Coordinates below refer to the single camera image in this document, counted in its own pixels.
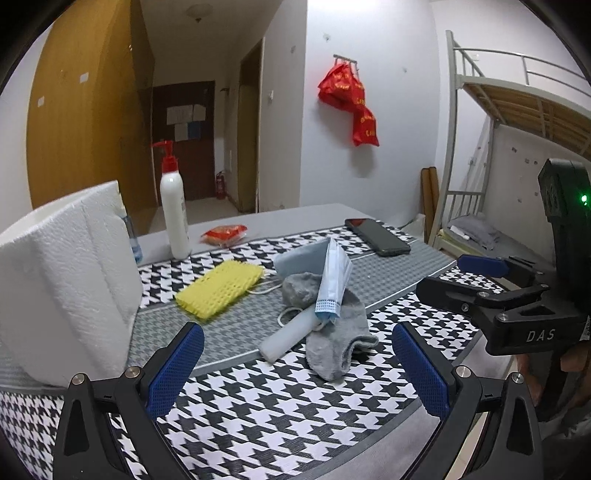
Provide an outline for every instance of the white pump bottle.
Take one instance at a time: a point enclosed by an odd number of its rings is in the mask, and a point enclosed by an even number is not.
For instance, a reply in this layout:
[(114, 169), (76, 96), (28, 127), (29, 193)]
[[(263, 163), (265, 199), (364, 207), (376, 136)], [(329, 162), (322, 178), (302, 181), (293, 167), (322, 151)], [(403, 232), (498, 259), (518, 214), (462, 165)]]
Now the white pump bottle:
[(178, 161), (173, 156), (173, 142), (166, 140), (154, 144), (164, 147), (165, 155), (162, 159), (162, 179), (160, 180), (160, 198), (166, 232), (173, 257), (177, 260), (187, 258), (191, 254), (189, 242), (189, 225), (184, 201), (183, 179), (178, 172)]

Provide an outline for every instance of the ceiling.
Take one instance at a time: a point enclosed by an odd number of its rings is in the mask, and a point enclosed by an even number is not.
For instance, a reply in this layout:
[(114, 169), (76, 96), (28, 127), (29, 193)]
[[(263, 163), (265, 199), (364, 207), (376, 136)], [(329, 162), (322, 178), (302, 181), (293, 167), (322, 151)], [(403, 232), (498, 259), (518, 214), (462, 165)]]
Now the ceiling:
[[(141, 0), (157, 60), (179, 50), (228, 50), (273, 3), (276, 0)], [(213, 6), (213, 13), (200, 23), (186, 15), (196, 4)]]

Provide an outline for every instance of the paper notice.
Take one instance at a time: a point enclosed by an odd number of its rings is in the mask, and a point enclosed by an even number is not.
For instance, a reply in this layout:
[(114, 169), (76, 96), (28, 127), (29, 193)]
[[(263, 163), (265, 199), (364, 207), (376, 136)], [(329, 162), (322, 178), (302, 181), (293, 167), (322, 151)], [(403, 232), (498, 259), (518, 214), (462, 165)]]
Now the paper notice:
[(189, 139), (189, 124), (174, 124), (174, 141), (182, 142)]
[(193, 105), (169, 106), (166, 109), (166, 124), (186, 124), (193, 121)]
[(193, 122), (203, 122), (207, 118), (207, 109), (196, 103), (193, 105)]

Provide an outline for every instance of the wooden bed slats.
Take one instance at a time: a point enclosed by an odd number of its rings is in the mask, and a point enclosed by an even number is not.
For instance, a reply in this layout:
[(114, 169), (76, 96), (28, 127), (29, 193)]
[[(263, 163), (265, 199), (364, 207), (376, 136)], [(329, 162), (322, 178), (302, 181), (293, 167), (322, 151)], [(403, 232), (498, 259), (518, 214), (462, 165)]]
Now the wooden bed slats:
[(591, 160), (590, 118), (533, 93), (469, 81), (463, 87), (491, 117)]

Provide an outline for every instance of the metal screw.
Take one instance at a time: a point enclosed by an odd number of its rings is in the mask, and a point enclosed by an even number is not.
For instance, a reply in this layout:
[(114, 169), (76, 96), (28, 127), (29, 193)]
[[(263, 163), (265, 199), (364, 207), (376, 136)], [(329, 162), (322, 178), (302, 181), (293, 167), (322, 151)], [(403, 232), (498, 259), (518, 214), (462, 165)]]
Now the metal screw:
[(470, 375), (472, 375), (472, 370), (470, 370), (465, 365), (460, 365), (459, 367), (456, 367), (456, 373), (458, 377), (468, 378)]
[(525, 381), (525, 378), (523, 378), (523, 375), (521, 375), (519, 372), (513, 372), (511, 374), (511, 379), (517, 384), (521, 384)]
[(125, 371), (125, 376), (127, 378), (135, 378), (139, 375), (139, 373), (142, 371), (142, 369), (140, 367), (129, 367), (126, 371)]
[(72, 383), (74, 385), (80, 385), (84, 381), (84, 374), (76, 374), (72, 377)]

